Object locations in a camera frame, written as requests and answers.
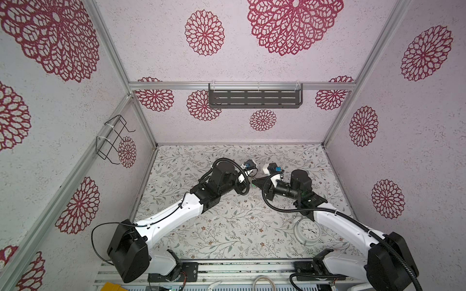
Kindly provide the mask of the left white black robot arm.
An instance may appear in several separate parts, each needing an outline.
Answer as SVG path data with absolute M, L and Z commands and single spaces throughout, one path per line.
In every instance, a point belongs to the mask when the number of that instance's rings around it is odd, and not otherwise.
M 256 168 L 254 160 L 238 165 L 229 158 L 219 158 L 180 201 L 136 223 L 128 219 L 118 223 L 107 254 L 123 282 L 131 283 L 145 272 L 177 280 L 182 261 L 170 249 L 154 251 L 153 247 L 177 227 L 218 205 L 230 191 L 247 195 L 248 177 Z

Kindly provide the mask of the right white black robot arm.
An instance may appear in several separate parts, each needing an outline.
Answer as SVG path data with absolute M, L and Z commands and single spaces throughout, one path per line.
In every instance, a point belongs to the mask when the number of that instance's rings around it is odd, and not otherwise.
M 268 207 L 281 213 L 299 213 L 331 229 L 364 256 L 358 259 L 338 251 L 325 251 L 314 259 L 322 277 L 357 278 L 368 282 L 376 291 L 403 291 L 409 285 L 422 290 L 416 263 L 401 235 L 385 234 L 338 211 L 315 193 L 306 171 L 292 171 L 288 183 L 282 180 L 282 175 L 274 172 L 252 181 L 261 190 Z

